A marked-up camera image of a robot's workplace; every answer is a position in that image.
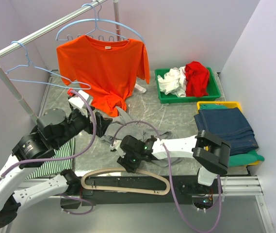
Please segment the grey adidas t shirt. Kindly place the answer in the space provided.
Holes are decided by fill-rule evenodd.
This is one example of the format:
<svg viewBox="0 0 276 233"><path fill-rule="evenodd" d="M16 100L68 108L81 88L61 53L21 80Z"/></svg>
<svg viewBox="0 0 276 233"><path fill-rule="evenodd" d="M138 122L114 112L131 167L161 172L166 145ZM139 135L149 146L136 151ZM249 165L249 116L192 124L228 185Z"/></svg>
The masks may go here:
<svg viewBox="0 0 276 233"><path fill-rule="evenodd" d="M117 107L119 116L113 117L111 124L107 127L105 134L100 138L100 141L111 145L116 131L125 123L134 121L134 119L123 109ZM162 139L177 139L178 136L171 130L158 130ZM152 135L157 137L157 134L149 126L142 123L131 123L124 126L117 134L116 140L122 140L126 135L131 135L134 138L145 142Z"/></svg>

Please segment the light blue hanger of red shirt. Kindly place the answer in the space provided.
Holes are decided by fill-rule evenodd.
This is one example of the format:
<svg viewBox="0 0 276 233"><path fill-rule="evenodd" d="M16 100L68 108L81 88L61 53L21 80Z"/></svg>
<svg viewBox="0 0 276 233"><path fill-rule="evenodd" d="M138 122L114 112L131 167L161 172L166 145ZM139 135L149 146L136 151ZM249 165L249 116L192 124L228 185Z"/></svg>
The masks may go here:
<svg viewBox="0 0 276 233"><path fill-rule="evenodd" d="M12 41L11 42L11 45L19 45L21 46L24 51L25 51L25 58L27 60L27 63L26 64L20 64L20 65L17 65L7 71L4 71L4 74L8 75L10 74L10 72L18 69L18 68L22 68L22 67L33 67L34 69L37 69L37 70L40 70L40 71L43 71L43 72L47 72L48 74L51 74L51 75L55 75L61 79L64 79L65 81L69 81L69 84L78 84L78 85L83 85L83 87L78 87L77 89L78 90L90 90L91 89L91 85L88 84L88 83L85 83L85 82L81 82L81 81L72 81L70 80L69 78L65 77L65 76L62 76L61 74L57 74L51 70L47 70L46 68L42 68L42 67L38 67L35 65L35 63L30 59L29 57L29 53L28 53L28 49L27 47L21 43L21 42L17 42L17 41ZM40 81L27 81L27 80L21 80L21 79L10 79L11 81L15 81L15 82L23 82L23 83L35 83L35 84L46 84L48 85L47 82L40 82ZM64 85L59 85L59 84L49 84L49 85L52 85L52 86L55 86L55 87L60 87L60 88L63 88L63 89L69 89L69 87L65 87Z"/></svg>

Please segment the wooden hanger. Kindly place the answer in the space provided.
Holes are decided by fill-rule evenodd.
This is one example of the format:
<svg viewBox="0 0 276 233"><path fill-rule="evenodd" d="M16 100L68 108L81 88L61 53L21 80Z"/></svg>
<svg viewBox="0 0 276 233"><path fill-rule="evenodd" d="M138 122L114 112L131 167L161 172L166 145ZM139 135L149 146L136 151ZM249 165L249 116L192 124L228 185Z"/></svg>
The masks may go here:
<svg viewBox="0 0 276 233"><path fill-rule="evenodd" d="M120 167L110 167L110 168L104 168L99 169L95 171L91 171L86 173L81 178L81 186L86 190L96 190L96 191L111 191L111 192L122 192L122 193L138 193L138 194L148 194L148 195L157 195L157 196L165 196L167 195L171 190L170 182L165 179L164 177L157 175L155 173L137 169L136 172L140 174L144 174L150 177L153 177L163 183L165 183L166 188L164 190L155 190L155 189L139 189L139 188L128 188L128 187L116 187L116 186L100 186L100 185L88 185L86 184L86 179L89 178L92 175L101 175L101 174L107 174L107 173L115 173L115 172L125 172L126 170L124 168Z"/></svg>

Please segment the orange t shirt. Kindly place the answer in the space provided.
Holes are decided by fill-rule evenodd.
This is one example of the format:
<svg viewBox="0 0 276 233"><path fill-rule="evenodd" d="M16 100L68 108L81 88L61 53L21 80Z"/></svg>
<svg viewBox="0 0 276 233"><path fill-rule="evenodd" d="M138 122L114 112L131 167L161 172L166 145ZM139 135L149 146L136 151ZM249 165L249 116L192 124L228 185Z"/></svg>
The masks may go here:
<svg viewBox="0 0 276 233"><path fill-rule="evenodd" d="M111 117L118 116L118 108L126 110L138 78L150 81L147 50L139 40L106 42L84 35L56 53L64 84L77 81L93 97L92 105Z"/></svg>

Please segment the white t shirt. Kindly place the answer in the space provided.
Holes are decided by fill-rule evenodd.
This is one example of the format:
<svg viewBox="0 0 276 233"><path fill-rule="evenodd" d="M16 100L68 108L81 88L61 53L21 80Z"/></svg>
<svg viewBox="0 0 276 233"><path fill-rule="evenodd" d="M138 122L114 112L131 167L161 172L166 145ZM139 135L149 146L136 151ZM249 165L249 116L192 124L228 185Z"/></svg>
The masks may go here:
<svg viewBox="0 0 276 233"><path fill-rule="evenodd" d="M185 66L171 68L163 76L157 75L159 90L165 95L172 94L179 98L186 97Z"/></svg>

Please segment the red t shirt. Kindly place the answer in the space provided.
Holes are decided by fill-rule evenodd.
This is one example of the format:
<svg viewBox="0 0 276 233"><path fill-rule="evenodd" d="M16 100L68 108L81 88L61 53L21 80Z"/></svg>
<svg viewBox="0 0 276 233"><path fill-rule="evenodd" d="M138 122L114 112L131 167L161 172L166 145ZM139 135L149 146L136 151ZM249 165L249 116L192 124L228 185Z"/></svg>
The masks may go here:
<svg viewBox="0 0 276 233"><path fill-rule="evenodd" d="M186 96L200 98L208 96L210 72L200 62L192 61L185 66Z"/></svg>

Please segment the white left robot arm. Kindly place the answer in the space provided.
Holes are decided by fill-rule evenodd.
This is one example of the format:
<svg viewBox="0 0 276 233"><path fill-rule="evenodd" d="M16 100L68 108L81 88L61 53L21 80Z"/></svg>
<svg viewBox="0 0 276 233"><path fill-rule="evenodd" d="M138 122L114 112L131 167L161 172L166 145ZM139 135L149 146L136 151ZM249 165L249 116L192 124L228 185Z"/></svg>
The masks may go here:
<svg viewBox="0 0 276 233"><path fill-rule="evenodd" d="M92 111L82 114L74 109L69 116L62 109L49 109L37 119L30 134L21 138L13 148L0 171L0 228L10 224L22 210L48 197L74 195L80 189L80 180L67 168L45 183L18 190L18 186L44 163L56 162L56 150L85 131L102 137L111 118L95 113L96 125L90 120Z"/></svg>

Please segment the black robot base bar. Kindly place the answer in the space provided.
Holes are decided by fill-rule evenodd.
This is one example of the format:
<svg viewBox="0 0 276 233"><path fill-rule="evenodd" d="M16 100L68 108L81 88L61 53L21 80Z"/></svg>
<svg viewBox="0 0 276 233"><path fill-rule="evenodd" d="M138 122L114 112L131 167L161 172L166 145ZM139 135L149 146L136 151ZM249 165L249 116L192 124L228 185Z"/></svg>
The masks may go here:
<svg viewBox="0 0 276 233"><path fill-rule="evenodd" d="M176 197L179 204L198 203L208 209L222 192L216 179L211 186L199 184L194 175L173 176L172 181L171 184L168 176L89 175L84 185L80 184L69 195L93 204L173 203Z"/></svg>

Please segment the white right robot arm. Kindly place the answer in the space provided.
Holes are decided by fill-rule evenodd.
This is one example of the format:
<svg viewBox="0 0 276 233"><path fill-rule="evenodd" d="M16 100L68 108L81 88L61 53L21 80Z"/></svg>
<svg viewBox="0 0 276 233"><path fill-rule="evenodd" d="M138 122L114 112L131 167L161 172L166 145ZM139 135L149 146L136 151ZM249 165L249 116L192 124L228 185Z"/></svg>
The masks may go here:
<svg viewBox="0 0 276 233"><path fill-rule="evenodd" d="M230 143L205 130L186 138L151 137L145 142L127 135L111 146L119 154L117 162L129 173L135 173L141 161L194 158L202 166L195 181L195 189L202 194L211 189L218 175L227 174L230 148Z"/></svg>

